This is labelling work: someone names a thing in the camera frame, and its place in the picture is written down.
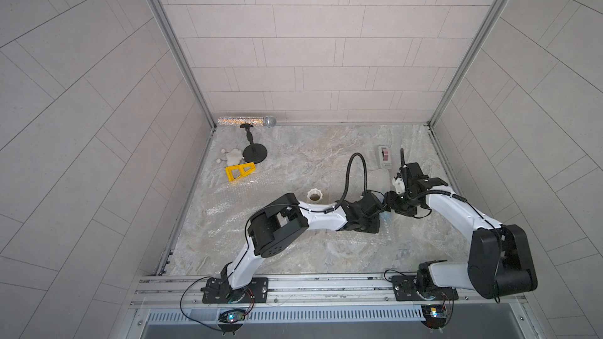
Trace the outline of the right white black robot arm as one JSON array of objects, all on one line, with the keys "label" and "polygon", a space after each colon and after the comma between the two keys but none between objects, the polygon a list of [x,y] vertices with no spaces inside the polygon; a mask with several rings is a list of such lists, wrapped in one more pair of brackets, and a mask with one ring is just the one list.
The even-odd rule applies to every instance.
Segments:
[{"label": "right white black robot arm", "polygon": [[422,298],[434,298],[439,289],[474,290],[482,298],[534,291],[538,278],[529,239],[516,224],[505,225],[482,213],[450,188],[430,189],[416,196],[385,195],[386,209],[414,218],[416,208],[435,210],[470,243],[465,262],[427,261],[419,265],[416,288]]}]

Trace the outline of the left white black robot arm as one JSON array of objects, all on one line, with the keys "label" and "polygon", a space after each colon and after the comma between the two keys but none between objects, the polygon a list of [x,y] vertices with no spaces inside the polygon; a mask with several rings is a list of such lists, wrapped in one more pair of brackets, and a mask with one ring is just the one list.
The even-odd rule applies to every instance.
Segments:
[{"label": "left white black robot arm", "polygon": [[262,262],[283,252],[307,230],[376,234],[384,204],[371,191],[360,200],[331,205],[300,202],[287,193],[251,215],[244,227],[245,245],[221,271],[219,298],[235,301],[245,293]]}]

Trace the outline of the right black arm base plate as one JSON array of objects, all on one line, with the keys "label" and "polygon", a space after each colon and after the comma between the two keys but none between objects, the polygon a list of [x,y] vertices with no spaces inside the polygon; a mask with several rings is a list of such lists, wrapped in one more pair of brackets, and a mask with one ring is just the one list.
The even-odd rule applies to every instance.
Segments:
[{"label": "right black arm base plate", "polygon": [[395,275],[389,279],[396,301],[456,301],[457,291],[451,287],[436,287],[417,276]]}]

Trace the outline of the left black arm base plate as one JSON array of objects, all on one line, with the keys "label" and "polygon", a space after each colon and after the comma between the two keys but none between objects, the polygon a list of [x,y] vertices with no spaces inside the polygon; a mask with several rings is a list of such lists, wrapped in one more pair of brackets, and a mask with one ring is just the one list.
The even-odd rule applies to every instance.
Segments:
[{"label": "left black arm base plate", "polygon": [[253,278],[251,282],[240,289],[232,289],[227,281],[210,277],[205,287],[204,304],[251,304],[266,303],[269,287],[268,278]]}]

